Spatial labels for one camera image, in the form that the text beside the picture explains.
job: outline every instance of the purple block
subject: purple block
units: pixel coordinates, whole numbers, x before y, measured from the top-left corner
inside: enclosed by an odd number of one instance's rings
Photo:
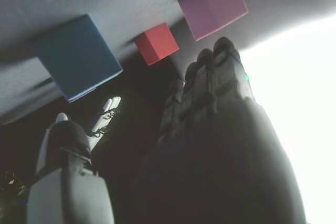
[[[248,13],[244,0],[180,0],[179,4],[196,41]]]

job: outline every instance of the cube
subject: cube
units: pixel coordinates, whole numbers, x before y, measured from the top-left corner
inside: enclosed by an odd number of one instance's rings
[[[166,23],[155,26],[139,35],[135,39],[135,44],[148,66],[179,50]]]
[[[248,13],[244,0],[180,0],[179,4],[196,41]]]
[[[122,72],[88,15],[48,31],[30,44],[69,102]]]

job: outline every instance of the dark floor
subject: dark floor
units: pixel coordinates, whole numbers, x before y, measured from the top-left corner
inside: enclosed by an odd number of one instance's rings
[[[169,58],[148,67],[140,55],[126,62],[124,73],[71,104],[60,98],[19,121],[0,127],[0,168],[10,169],[26,185],[34,179],[44,131],[63,111],[85,125],[114,95],[121,97],[121,113],[111,131],[93,151],[92,161],[106,180],[115,220],[132,218],[133,182],[139,164],[158,138],[163,102],[169,82],[177,73]]]

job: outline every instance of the red cube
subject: red cube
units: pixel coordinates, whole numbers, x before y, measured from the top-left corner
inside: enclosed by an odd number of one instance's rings
[[[142,57],[150,66],[179,50],[179,47],[166,23],[155,26],[135,39]]]

